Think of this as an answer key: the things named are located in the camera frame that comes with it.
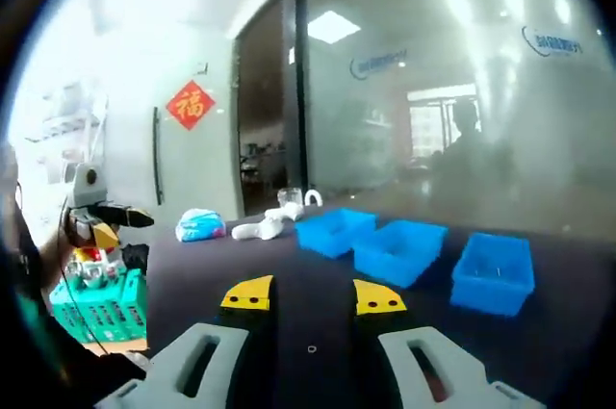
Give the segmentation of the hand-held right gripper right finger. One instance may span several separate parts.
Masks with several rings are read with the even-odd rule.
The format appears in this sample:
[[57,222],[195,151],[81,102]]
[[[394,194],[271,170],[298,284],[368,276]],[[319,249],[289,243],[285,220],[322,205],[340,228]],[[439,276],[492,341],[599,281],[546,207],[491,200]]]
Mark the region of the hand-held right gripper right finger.
[[501,382],[437,328],[421,325],[394,290],[353,279],[351,370],[364,408],[543,408]]

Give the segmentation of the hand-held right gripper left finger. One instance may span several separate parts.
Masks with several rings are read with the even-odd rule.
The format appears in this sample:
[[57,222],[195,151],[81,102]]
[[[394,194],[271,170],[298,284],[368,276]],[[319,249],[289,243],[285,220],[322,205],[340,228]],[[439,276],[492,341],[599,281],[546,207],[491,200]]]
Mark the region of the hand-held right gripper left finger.
[[271,408],[276,365],[273,275],[248,279],[224,295],[218,315],[178,336],[97,408]]

